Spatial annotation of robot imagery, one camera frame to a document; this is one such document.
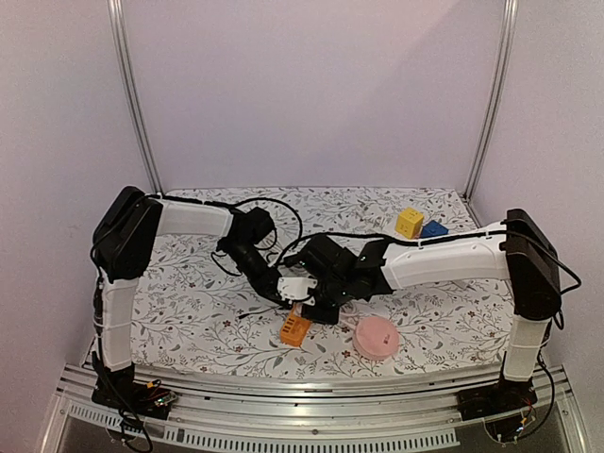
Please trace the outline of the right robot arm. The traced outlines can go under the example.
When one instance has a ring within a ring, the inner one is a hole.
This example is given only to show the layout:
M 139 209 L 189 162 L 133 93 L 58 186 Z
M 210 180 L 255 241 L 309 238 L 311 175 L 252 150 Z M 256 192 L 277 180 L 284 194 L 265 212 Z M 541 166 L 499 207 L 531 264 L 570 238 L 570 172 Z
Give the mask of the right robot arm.
M 303 247 L 283 258 L 306 277 L 280 277 L 288 302 L 340 307 L 408 287 L 453 280 L 506 280 L 514 306 L 502 379 L 488 392 L 495 411 L 508 411 L 525 393 L 547 325 L 562 307 L 561 263 L 547 237 L 523 210 L 508 210 L 498 223 L 462 234 L 403 241 L 368 234 L 359 253 L 336 243 L 337 233 L 303 238 Z

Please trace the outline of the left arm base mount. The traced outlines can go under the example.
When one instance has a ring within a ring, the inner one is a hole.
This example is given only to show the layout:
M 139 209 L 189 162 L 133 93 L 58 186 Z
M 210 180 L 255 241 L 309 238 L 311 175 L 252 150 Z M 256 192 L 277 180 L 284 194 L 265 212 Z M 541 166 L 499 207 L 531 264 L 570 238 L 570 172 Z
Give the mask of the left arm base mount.
M 127 373 L 108 373 L 99 377 L 92 401 L 98 405 L 139 416 L 166 420 L 178 396 L 158 381 L 141 384 Z

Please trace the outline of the front aluminium rail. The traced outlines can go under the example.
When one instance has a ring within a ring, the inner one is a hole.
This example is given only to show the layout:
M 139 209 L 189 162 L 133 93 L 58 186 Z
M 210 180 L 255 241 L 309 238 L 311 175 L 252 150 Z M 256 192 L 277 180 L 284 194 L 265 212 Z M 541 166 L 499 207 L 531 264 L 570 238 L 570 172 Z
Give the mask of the front aluminium rail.
M 143 367 L 176 392 L 164 420 L 142 429 L 96 405 L 89 365 L 66 365 L 44 421 L 41 452 L 588 452 L 564 369 L 534 375 L 527 429 L 502 444 L 494 418 L 464 420 L 456 395 L 495 381 L 496 366 L 403 377 L 313 380 L 181 375 Z

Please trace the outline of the orange power strip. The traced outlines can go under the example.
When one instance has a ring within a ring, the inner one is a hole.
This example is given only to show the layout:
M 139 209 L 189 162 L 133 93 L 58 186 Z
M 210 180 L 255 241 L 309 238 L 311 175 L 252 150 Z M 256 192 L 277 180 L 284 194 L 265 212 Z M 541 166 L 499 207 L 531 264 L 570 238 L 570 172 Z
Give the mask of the orange power strip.
M 311 321 L 302 317 L 300 304 L 294 304 L 279 332 L 283 344 L 299 347 L 307 336 Z

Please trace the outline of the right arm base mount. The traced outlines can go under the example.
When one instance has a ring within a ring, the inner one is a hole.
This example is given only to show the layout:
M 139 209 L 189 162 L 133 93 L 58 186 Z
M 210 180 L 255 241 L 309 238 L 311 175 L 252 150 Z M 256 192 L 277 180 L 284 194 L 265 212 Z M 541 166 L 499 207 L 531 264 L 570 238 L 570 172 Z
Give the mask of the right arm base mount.
M 515 443 L 534 420 L 537 395 L 532 379 L 519 382 L 500 377 L 494 384 L 456 393 L 457 410 L 463 421 L 484 420 L 487 434 L 500 444 Z

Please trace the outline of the left aluminium frame post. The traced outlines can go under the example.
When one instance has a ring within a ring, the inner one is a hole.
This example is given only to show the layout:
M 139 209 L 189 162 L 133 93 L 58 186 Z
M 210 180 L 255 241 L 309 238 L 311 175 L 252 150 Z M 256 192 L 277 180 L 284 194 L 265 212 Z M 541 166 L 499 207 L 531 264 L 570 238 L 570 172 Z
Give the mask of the left aluminium frame post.
M 126 104 L 130 114 L 139 153 L 143 162 L 143 167 L 152 192 L 164 193 L 159 175 L 159 168 L 156 164 L 155 156 L 153 154 L 151 142 L 143 117 L 143 109 L 137 90 L 134 67 L 128 45 L 124 2 L 121 0 L 109 0 L 107 4 L 118 68 L 121 74 L 122 84 L 126 96 Z

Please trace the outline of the yellow cube socket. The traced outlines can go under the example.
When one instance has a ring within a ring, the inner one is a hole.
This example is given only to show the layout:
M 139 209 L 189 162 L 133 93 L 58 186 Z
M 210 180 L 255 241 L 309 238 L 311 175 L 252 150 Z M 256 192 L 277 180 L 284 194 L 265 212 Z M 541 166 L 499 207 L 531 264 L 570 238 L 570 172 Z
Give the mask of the yellow cube socket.
M 424 214 L 414 208 L 405 208 L 396 219 L 394 230 L 407 239 L 415 239 L 421 234 Z

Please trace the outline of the blue cube socket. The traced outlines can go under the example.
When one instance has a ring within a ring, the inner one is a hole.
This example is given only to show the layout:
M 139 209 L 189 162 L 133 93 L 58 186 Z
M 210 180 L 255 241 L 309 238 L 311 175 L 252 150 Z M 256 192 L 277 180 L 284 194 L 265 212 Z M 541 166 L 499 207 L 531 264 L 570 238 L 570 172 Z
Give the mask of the blue cube socket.
M 448 234 L 448 232 L 449 230 L 447 227 L 443 226 L 437 221 L 432 220 L 422 227 L 420 238 L 426 239 L 445 236 Z

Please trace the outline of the floral table mat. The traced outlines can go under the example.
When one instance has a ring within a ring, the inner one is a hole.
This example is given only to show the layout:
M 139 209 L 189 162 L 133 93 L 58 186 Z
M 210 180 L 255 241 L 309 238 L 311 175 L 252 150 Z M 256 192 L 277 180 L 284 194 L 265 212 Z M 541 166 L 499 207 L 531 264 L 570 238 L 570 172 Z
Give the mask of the floral table mat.
M 188 198 L 123 189 L 94 232 L 101 299 L 95 315 L 107 373 L 137 364 L 179 372 L 253 378 L 380 378 L 501 363 L 514 312 L 506 280 L 466 279 L 408 287 L 340 307 L 335 326 L 311 322 L 299 347 L 279 332 L 291 307 L 243 320 L 276 305 L 250 281 L 268 268 L 306 277 L 283 258 L 303 238 L 337 233 L 359 253 L 368 234 L 395 232 L 414 208 L 447 235 L 477 230 L 450 190 L 301 188 L 217 190 Z M 397 353 L 370 361 L 354 348 L 359 320 L 380 316 L 399 333 Z

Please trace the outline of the black adapter with cable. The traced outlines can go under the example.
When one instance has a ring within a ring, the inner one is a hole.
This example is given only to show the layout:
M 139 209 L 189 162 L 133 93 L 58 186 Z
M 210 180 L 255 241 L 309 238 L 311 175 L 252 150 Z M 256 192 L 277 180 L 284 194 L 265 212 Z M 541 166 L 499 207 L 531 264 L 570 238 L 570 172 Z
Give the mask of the black adapter with cable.
M 239 320 L 243 320 L 243 319 L 245 319 L 247 317 L 261 315 L 261 314 L 264 314 L 264 313 L 266 313 L 268 311 L 286 310 L 289 307 L 290 306 L 288 304 L 285 304 L 285 305 L 279 305 L 279 304 L 277 304 L 277 305 L 274 305 L 274 306 L 271 306 L 271 307 L 268 307 L 268 308 L 265 308 L 265 309 L 262 309 L 262 310 L 252 310 L 252 311 L 240 314 L 240 315 L 238 315 L 238 319 Z

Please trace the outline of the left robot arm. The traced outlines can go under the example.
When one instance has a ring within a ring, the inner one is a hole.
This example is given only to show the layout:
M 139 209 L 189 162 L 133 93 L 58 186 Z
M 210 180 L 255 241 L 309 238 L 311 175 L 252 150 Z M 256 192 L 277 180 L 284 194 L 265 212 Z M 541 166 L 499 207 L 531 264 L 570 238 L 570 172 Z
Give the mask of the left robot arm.
M 284 307 L 277 291 L 281 275 L 260 252 L 260 243 L 275 230 L 271 214 L 260 207 L 241 210 L 222 202 L 148 194 L 123 188 L 92 235 L 90 258 L 97 280 L 93 325 L 95 356 L 103 370 L 121 372 L 132 365 L 130 337 L 135 295 L 153 258 L 158 239 L 211 237 L 253 291 Z

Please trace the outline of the pink round power strip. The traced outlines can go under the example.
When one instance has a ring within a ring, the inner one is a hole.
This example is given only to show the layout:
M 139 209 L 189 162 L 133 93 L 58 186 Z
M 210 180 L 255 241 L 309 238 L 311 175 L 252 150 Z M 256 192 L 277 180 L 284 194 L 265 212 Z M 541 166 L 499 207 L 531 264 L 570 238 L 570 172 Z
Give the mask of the pink round power strip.
M 397 353 L 400 337 L 391 321 L 380 316 L 370 316 L 359 320 L 353 332 L 352 343 L 363 358 L 385 361 Z

